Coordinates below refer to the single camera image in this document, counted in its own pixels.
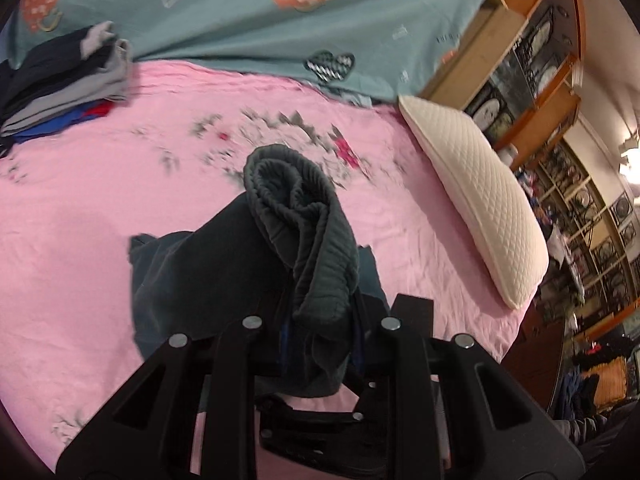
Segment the pink floral bed sheet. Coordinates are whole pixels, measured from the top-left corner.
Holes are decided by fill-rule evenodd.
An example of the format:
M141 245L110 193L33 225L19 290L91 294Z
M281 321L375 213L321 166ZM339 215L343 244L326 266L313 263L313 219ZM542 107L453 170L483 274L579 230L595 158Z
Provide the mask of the pink floral bed sheet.
M509 350L523 313L503 304L397 110L143 63L127 105L1 163L1 400L47 466L140 365L130 238L199 228L242 191L247 156L273 143L331 178L388 298L433 300L439 338L470 333L496 359Z

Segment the wooden headboard shelf unit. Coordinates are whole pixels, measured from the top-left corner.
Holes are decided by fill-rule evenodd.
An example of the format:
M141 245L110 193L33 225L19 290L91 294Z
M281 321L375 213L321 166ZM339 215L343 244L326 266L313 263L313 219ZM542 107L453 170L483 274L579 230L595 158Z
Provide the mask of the wooden headboard shelf unit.
M562 354L599 342L638 311L639 221L627 191L606 197L566 134L582 121L578 75L586 53L582 0L487 0L424 88L425 99L469 113L512 170L534 178L552 214L552 260L504 358L550 408Z

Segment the stack of folded clothes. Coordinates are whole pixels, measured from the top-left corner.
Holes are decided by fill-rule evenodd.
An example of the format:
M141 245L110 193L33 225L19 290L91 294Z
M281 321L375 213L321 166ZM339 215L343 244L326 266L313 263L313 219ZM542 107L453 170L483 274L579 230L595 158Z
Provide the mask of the stack of folded clothes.
M19 66L1 61L1 155L105 115L128 99L129 42L105 21L29 50Z

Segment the teal heart-print quilt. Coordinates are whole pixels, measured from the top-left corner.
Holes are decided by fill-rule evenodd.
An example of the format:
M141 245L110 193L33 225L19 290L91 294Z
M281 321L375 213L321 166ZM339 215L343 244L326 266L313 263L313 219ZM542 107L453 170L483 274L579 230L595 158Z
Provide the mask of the teal heart-print quilt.
M18 0L13 63L56 36L111 22L139 61L308 82L368 106L419 94L486 0Z

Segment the dark teal pants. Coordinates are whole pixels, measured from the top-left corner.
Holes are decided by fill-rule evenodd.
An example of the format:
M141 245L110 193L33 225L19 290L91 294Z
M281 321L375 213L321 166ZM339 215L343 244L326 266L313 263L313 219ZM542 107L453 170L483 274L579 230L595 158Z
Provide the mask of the dark teal pants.
M172 335L202 339L257 316L265 386L332 396L370 316L387 311L375 256L299 152L256 148L242 178L242 193L199 229L130 240L134 343L148 358Z

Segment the white quilted pillow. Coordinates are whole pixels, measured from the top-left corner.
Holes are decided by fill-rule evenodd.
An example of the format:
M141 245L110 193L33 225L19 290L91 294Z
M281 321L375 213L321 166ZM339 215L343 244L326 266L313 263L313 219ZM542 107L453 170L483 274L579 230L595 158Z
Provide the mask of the white quilted pillow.
M416 96L401 96L398 107L468 227L503 302L512 310L527 308L549 255L518 180L460 110Z

